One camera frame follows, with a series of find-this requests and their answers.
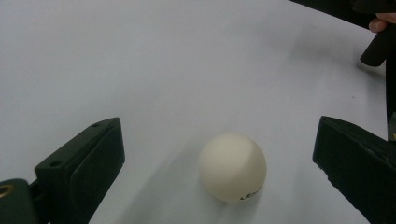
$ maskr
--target white ball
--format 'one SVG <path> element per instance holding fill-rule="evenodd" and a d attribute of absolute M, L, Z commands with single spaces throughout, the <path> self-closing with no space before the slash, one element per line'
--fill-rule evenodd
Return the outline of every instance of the white ball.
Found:
<path fill-rule="evenodd" d="M 240 133 L 225 133 L 210 140 L 201 152 L 199 173 L 215 198 L 236 203 L 262 187 L 267 165 L 260 147 Z"/>

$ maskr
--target white table surface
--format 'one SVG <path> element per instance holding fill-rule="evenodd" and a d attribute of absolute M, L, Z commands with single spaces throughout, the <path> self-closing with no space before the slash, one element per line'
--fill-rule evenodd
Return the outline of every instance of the white table surface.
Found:
<path fill-rule="evenodd" d="M 385 138 L 374 34 L 280 0 L 0 2 L 0 179 L 120 117 L 126 162 L 92 224 L 368 223 L 312 162 L 330 116 Z M 220 203 L 197 162 L 218 133 L 268 163 L 254 199 Z"/>

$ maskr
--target person's finger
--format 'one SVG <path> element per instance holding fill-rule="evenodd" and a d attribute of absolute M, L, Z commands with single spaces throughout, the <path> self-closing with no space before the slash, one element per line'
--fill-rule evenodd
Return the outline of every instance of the person's finger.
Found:
<path fill-rule="evenodd" d="M 396 23 L 396 13 L 376 13 L 376 16 L 382 21 Z"/>
<path fill-rule="evenodd" d="M 369 24 L 369 29 L 373 33 L 379 33 L 385 30 L 387 26 L 388 26 L 387 22 L 382 21 L 380 19 L 373 19 Z"/>

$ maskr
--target black object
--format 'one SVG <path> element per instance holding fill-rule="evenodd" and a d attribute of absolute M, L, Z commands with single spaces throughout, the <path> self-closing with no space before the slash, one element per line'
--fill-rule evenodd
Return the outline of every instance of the black object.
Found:
<path fill-rule="evenodd" d="M 120 119 L 97 122 L 38 164 L 30 186 L 0 182 L 0 223 L 89 223 L 124 161 Z"/>
<path fill-rule="evenodd" d="M 375 13 L 396 12 L 395 0 L 290 0 L 368 28 Z M 388 142 L 349 122 L 322 117 L 314 162 L 373 224 L 396 223 L 396 24 L 378 34 L 361 61 L 386 61 Z"/>
<path fill-rule="evenodd" d="M 396 146 L 349 122 L 322 117 L 314 162 L 370 223 L 396 223 Z"/>
<path fill-rule="evenodd" d="M 290 0 L 332 15 L 360 27 L 369 28 L 376 18 L 375 13 L 396 12 L 394 0 Z M 381 65 L 396 50 L 396 25 L 389 24 L 387 30 L 378 34 L 361 56 L 361 61 L 370 66 Z"/>

